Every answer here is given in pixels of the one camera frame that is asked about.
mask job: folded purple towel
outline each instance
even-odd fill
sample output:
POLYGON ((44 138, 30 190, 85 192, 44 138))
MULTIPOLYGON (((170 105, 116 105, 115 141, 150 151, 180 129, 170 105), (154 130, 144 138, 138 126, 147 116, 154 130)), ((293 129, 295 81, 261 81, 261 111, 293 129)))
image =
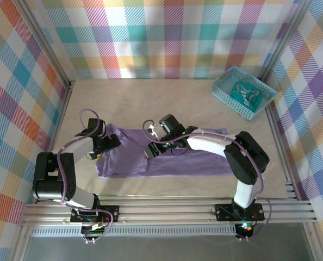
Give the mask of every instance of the folded purple towel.
MULTIPOLYGON (((227 129, 206 129, 206 131, 227 134, 227 129)), ((218 176, 232 175, 232 169, 225 157, 186 149, 170 150, 147 159, 144 149, 150 141, 141 129, 120 129, 107 125, 107 135, 116 134, 121 145, 104 153, 96 162, 101 178, 166 177, 166 176, 218 176)))

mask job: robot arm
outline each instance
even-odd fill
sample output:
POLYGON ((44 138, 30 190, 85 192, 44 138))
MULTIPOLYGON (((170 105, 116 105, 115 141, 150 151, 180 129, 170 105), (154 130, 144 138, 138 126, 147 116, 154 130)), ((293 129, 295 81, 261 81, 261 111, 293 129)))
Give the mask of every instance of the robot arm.
POLYGON ((261 173, 265 171, 269 157, 249 133, 240 132, 236 136, 223 135, 225 138, 221 138, 194 126, 185 129, 170 114, 162 118, 159 125, 151 125, 148 132, 155 135, 160 141, 173 140, 185 134, 191 134, 186 138, 166 144, 151 142, 145 150, 146 156, 149 158, 157 157, 166 150, 175 147, 208 151, 226 157, 238 179, 237 191, 232 201, 232 211, 238 219, 244 220, 252 216, 250 210, 254 206, 254 189, 258 174, 238 144, 250 155, 261 173))
MULTIPOLYGON (((88 128, 77 134, 77 136, 84 136, 90 133, 96 125, 97 119, 89 119, 88 128)), ((77 187, 74 165, 88 153, 92 158, 95 158, 96 155, 100 155, 120 145, 119 139, 115 134, 110 137, 101 136, 103 134, 102 128, 103 121, 100 120, 99 131, 87 138, 74 142, 65 148, 60 155, 67 182, 65 199, 66 204, 70 206, 95 209, 100 205, 95 194, 77 187)), ((57 151, 41 152, 38 154, 33 182, 33 195, 35 198, 60 202, 64 182, 60 171, 58 173, 55 172, 58 170, 57 151)))

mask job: beige floor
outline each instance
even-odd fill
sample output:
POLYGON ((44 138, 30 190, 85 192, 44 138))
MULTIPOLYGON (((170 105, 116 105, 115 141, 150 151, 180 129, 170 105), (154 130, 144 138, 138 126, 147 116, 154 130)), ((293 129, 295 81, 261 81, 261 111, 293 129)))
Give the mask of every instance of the beige floor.
MULTIPOLYGON (((106 123, 123 128, 141 128, 146 119, 158 121, 174 114, 184 126, 224 128, 230 134, 248 131, 270 157, 263 174, 262 197, 287 198, 284 173, 265 112, 251 122, 211 95, 212 80, 77 80, 55 147, 61 147, 83 127, 79 112, 90 108, 106 123)), ((92 117, 83 114, 84 122, 92 117)), ((77 185, 99 195, 217 196, 232 197, 237 180, 228 177, 97 177, 94 162, 76 164, 77 185)))

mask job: light blue basket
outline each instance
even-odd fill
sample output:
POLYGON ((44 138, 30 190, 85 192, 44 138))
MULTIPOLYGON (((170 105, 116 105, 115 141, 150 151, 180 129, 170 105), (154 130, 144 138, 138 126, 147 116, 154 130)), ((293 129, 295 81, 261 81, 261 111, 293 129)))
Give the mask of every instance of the light blue basket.
POLYGON ((223 101, 226 105, 231 107, 233 110, 235 110, 237 113, 239 113, 242 117, 251 121, 272 100, 275 99, 277 91, 275 91, 265 83, 261 82, 254 76, 250 75, 249 73, 243 71, 242 69, 233 66, 228 71, 226 71, 221 77, 215 80, 212 87, 212 94, 216 98, 223 101), (230 97, 233 87, 238 81, 249 83, 262 91, 263 98, 255 113, 230 97))

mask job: plaid wall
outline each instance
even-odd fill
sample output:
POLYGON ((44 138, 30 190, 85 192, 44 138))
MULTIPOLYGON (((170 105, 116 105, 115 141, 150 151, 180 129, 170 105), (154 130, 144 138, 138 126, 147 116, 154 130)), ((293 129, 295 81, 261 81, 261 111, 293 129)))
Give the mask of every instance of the plaid wall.
POLYGON ((266 64, 299 0, 28 2, 75 78, 200 79, 266 64))
POLYGON ((36 156, 48 148, 64 94, 12 0, 0 0, 0 261, 32 199, 36 156))
POLYGON ((303 199, 323 233, 323 0, 314 0, 268 82, 275 116, 303 199))

